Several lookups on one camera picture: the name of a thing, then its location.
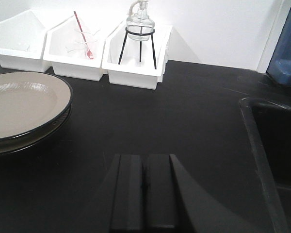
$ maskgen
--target gray plate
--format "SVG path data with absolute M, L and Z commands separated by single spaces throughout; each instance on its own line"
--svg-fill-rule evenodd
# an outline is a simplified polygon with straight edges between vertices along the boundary
M 56 130 L 58 130 L 68 120 L 69 116 L 70 108 L 67 109 L 63 114 L 61 114 L 51 123 L 44 125 L 44 127 L 41 127 L 33 132 L 26 133 L 18 137 L 0 141 L 0 154 L 22 150 L 36 144 L 43 138 L 51 135 Z
M 70 85 L 56 76 L 38 72 L 0 74 L 0 141 L 52 122 L 71 100 Z

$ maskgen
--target black wire stand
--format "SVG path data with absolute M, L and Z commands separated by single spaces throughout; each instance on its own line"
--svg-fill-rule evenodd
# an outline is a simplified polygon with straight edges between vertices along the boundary
M 154 61 L 154 69 L 156 69 L 156 57 L 155 57 L 155 50 L 154 50 L 154 40 L 153 40 L 153 34 L 155 32 L 155 29 L 153 29 L 152 32 L 150 33 L 133 33 L 131 31 L 128 31 L 127 27 L 125 28 L 125 37 L 124 37 L 124 42 L 123 42 L 123 46 L 122 46 L 122 50 L 121 50 L 121 55 L 120 58 L 118 60 L 118 64 L 121 64 L 121 60 L 122 60 L 122 56 L 123 56 L 123 52 L 124 52 L 124 47 L 126 44 L 126 39 L 127 39 L 127 35 L 128 34 L 132 34 L 132 35 L 139 35 L 139 36 L 151 36 L 151 40 L 152 40 L 152 50 L 153 50 L 153 61 Z M 139 50 L 139 62 L 141 62 L 141 53 L 142 53 L 142 41 L 140 41 L 140 50 Z

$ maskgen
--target blue object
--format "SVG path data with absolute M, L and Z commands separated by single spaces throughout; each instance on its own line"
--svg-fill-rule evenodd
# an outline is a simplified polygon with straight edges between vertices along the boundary
M 291 85 L 291 9 L 267 73 L 278 83 Z

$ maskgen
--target white wall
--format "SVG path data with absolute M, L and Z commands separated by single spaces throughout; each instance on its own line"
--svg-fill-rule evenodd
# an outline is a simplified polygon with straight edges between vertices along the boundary
M 125 15 L 134 0 L 0 0 L 0 21 L 26 9 L 93 9 Z M 256 70 L 285 0 L 149 0 L 156 23 L 174 26 L 169 59 Z

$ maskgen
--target glass flask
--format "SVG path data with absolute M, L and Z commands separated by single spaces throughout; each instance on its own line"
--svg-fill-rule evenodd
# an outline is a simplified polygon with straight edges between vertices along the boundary
M 137 13 L 132 12 L 132 8 L 135 4 L 139 3 L 139 8 Z M 147 3 L 148 0 L 140 0 L 133 4 L 130 7 L 129 14 L 130 16 L 127 18 L 127 30 L 133 33 L 151 33 L 154 30 L 155 23 L 150 19 L 147 14 Z M 140 35 L 132 35 L 128 34 L 129 38 L 137 41 L 147 41 L 149 39 L 149 35 L 140 36 Z

